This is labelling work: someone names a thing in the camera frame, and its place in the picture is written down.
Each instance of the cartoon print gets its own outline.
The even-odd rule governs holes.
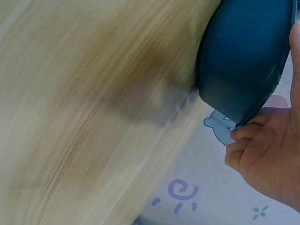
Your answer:
[[[259,215],[260,215],[261,217],[265,217],[265,216],[266,216],[266,213],[265,213],[264,211],[266,211],[267,209],[268,209],[268,206],[263,207],[262,210],[261,210],[261,213],[260,213]],[[255,208],[253,209],[253,212],[256,212],[257,214],[255,214],[255,215],[253,216],[252,220],[256,220],[256,219],[259,217],[259,215],[258,215],[259,209],[258,209],[257,207],[255,207]]]
[[[285,109],[287,101],[284,97],[273,95],[271,96],[264,107],[275,107]],[[216,138],[225,146],[233,143],[230,138],[230,132],[235,128],[235,123],[227,119],[224,115],[215,110],[210,117],[205,118],[204,125],[212,128]]]
[[[174,192],[174,188],[175,186],[179,184],[182,186],[182,188],[179,189],[179,192],[183,193],[186,192],[188,190],[188,184],[182,180],[182,179],[175,179],[173,181],[171,181],[171,183],[168,186],[168,193],[172,198],[175,198],[177,200],[181,200],[181,201],[187,201],[192,199],[193,197],[195,197],[195,195],[198,193],[199,191],[199,187],[198,186],[194,186],[193,187],[193,192],[189,195],[178,195]],[[154,201],[151,203],[152,206],[156,206],[157,204],[159,204],[161,202],[160,198],[156,198],[154,199]],[[175,209],[174,209],[174,214],[177,214],[179,212],[179,210],[183,207],[183,203],[180,202],[176,205]],[[192,211],[196,211],[197,209],[197,203],[193,202],[192,203]]]
[[[272,95],[263,107],[274,107],[278,109],[287,108],[287,101],[284,97],[279,95]]]
[[[210,117],[205,118],[204,125],[212,128],[216,138],[225,146],[233,143],[230,132],[235,128],[235,123],[227,119],[217,110],[213,111]]]

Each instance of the purple print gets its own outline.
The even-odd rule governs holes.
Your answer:
[[[151,203],[152,206],[156,206],[158,203],[161,202],[161,199],[160,198],[156,198],[154,199],[154,201]]]
[[[174,209],[174,213],[177,214],[182,206],[183,206],[182,202],[178,203]]]
[[[195,212],[197,209],[197,203],[193,202],[192,203],[192,211]]]
[[[175,179],[169,184],[169,187],[168,187],[169,195],[177,200],[182,200],[182,201],[189,200],[189,199],[193,198],[199,191],[198,186],[194,186],[194,191],[190,195],[177,195],[174,193],[174,187],[176,184],[182,185],[182,188],[179,189],[180,192],[187,191],[188,184],[184,180],[181,180],[181,179]]]
[[[190,195],[178,195],[174,192],[175,186],[179,185],[179,192],[183,193],[186,192],[188,190],[188,184],[182,180],[182,179],[175,179],[173,181],[171,181],[171,183],[168,186],[168,193],[171,197],[177,199],[177,200],[181,200],[181,201],[186,201],[186,200],[190,200],[192,199],[199,191],[199,187],[198,186],[194,186],[193,187],[193,192]],[[161,202],[160,198],[156,198],[154,199],[154,201],[151,203],[152,206],[156,206],[158,203]],[[177,214],[179,212],[179,210],[183,207],[183,203],[180,202],[176,205],[175,209],[174,209],[174,213]],[[196,211],[197,209],[197,203],[193,202],[192,203],[192,211]]]

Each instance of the blue bowl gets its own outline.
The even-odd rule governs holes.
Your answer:
[[[297,0],[223,0],[198,50],[201,99],[237,126],[249,122],[279,83],[296,11]]]

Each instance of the small blue flower print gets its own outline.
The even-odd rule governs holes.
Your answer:
[[[253,212],[256,212],[257,214],[255,214],[252,218],[252,220],[256,220],[259,215],[261,217],[265,217],[266,216],[266,213],[264,211],[266,211],[268,209],[268,206],[265,206],[261,209],[261,212],[259,213],[259,209],[257,207],[253,208]]]

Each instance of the light wood board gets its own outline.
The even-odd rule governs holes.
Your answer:
[[[121,225],[202,118],[219,0],[0,0],[0,222]]]

